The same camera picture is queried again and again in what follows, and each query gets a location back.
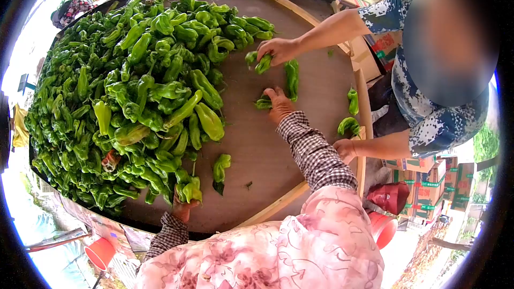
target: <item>pile of green peppers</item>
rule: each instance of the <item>pile of green peppers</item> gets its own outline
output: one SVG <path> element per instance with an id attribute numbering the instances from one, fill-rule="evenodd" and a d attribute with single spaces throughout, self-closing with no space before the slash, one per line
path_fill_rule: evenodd
<path id="1" fill-rule="evenodd" d="M 175 185 L 183 202 L 202 200 L 182 158 L 196 160 L 225 134 L 217 67 L 274 33 L 236 7 L 168 2 L 116 1 L 69 26 L 48 51 L 25 118 L 32 165 L 63 196 L 110 215 L 144 189 L 148 204 L 162 195 L 172 205 Z"/>

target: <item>green vegetation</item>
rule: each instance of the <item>green vegetation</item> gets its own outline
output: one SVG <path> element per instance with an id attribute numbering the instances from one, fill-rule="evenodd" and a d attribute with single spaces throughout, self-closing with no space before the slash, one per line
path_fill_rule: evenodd
<path id="1" fill-rule="evenodd" d="M 499 148 L 499 135 L 492 131 L 487 125 L 484 125 L 473 138 L 473 151 L 475 163 L 479 163 L 497 156 Z M 497 170 L 498 166 L 495 165 L 493 167 L 489 167 L 482 171 L 479 171 L 479 180 L 489 181 L 490 187 L 493 187 L 496 179 Z"/>

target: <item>woman's left hand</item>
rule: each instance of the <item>woman's left hand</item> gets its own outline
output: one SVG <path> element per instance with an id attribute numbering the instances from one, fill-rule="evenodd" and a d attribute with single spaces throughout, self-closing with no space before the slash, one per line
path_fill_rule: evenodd
<path id="1" fill-rule="evenodd" d="M 336 149 L 341 161 L 344 164 L 350 164 L 350 162 L 357 156 L 357 152 L 355 151 L 354 141 L 351 139 L 340 139 L 336 143 L 334 143 L 333 147 Z"/>

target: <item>woman's right hand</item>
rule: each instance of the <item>woman's right hand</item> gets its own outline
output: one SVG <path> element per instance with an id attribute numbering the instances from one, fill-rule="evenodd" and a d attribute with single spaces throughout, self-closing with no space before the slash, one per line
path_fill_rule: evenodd
<path id="1" fill-rule="evenodd" d="M 273 38 L 261 42 L 257 51 L 257 61 L 269 53 L 273 56 L 271 66 L 277 66 L 299 55 L 300 45 L 297 39 Z"/>

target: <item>pepper leaf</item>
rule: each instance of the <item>pepper leaf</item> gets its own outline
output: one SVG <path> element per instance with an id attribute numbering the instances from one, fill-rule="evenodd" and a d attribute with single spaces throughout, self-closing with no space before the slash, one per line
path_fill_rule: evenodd
<path id="1" fill-rule="evenodd" d="M 212 187 L 220 194 L 220 196 L 223 196 L 223 190 L 225 189 L 224 183 L 216 183 L 216 181 L 212 181 Z"/>

